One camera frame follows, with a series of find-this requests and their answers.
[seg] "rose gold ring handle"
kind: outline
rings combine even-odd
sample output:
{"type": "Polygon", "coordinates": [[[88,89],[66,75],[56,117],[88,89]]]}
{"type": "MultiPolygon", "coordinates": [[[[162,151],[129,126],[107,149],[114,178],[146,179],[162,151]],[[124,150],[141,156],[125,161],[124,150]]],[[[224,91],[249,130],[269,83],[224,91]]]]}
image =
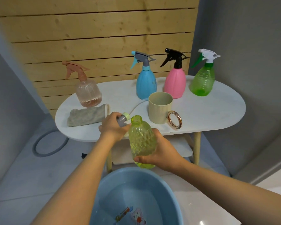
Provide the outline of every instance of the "rose gold ring handle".
{"type": "Polygon", "coordinates": [[[170,125],[173,126],[176,129],[180,129],[182,127],[182,119],[181,119],[180,115],[176,111],[170,110],[168,112],[168,121],[169,121],[170,125]],[[170,117],[171,114],[173,114],[173,115],[175,115],[177,117],[177,119],[179,121],[179,125],[175,125],[172,122],[171,117],[170,117]]]}

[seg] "wooden slat wall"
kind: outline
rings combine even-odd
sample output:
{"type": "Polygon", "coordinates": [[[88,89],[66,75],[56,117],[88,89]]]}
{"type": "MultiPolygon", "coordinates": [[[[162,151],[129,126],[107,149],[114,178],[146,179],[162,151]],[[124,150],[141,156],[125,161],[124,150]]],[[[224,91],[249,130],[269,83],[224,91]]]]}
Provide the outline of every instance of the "wooden slat wall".
{"type": "MultiPolygon", "coordinates": [[[[130,70],[132,50],[156,58],[151,69],[167,76],[174,62],[160,68],[165,48],[190,55],[199,0],[0,0],[0,29],[34,82],[52,116],[75,92],[77,74],[65,80],[63,60],[85,67],[97,83],[137,79],[130,70]]],[[[189,59],[183,61],[187,73],[189,59]]]]}

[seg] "gray cloth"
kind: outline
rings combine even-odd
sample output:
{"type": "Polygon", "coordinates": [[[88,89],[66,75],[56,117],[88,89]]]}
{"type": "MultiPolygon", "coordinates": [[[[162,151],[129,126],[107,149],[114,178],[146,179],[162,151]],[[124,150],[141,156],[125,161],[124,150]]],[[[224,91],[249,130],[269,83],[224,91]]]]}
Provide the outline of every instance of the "gray cloth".
{"type": "Polygon", "coordinates": [[[68,117],[67,125],[73,127],[101,122],[105,118],[105,108],[108,109],[108,104],[81,110],[73,109],[68,117]]]}

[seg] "lower shelf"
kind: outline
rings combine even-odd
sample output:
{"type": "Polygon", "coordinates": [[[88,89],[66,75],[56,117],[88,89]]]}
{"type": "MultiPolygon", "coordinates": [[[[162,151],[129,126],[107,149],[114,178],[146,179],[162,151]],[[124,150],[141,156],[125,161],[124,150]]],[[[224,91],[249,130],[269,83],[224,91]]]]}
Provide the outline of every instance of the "lower shelf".
{"type": "MultiPolygon", "coordinates": [[[[192,156],[193,151],[185,140],[184,134],[168,135],[165,138],[171,142],[182,157],[192,156]]],[[[129,139],[121,140],[113,146],[111,149],[111,160],[114,165],[134,163],[129,139]]]]}

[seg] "gray hose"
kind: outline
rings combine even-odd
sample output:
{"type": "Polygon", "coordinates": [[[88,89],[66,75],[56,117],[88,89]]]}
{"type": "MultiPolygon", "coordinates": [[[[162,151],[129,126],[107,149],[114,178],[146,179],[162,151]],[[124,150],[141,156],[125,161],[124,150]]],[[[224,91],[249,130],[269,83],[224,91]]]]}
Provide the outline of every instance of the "gray hose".
{"type": "Polygon", "coordinates": [[[56,150],[54,150],[54,151],[52,151],[52,152],[50,152],[50,153],[47,153],[47,154],[40,154],[40,153],[38,153],[38,152],[37,152],[37,144],[39,143],[39,141],[40,141],[41,139],[43,139],[45,136],[47,136],[48,134],[50,134],[50,133],[52,133],[52,132],[59,132],[59,130],[50,130],[50,131],[48,131],[48,132],[45,132],[43,135],[41,135],[41,136],[34,142],[34,144],[33,144],[33,146],[32,146],[32,152],[33,152],[33,154],[34,154],[35,156],[37,156],[37,157],[47,157],[47,156],[53,155],[53,154],[55,154],[56,152],[60,151],[60,150],[67,144],[67,142],[69,141],[69,138],[67,137],[67,138],[65,139],[64,143],[63,143],[59,148],[57,148],[56,150]]]}

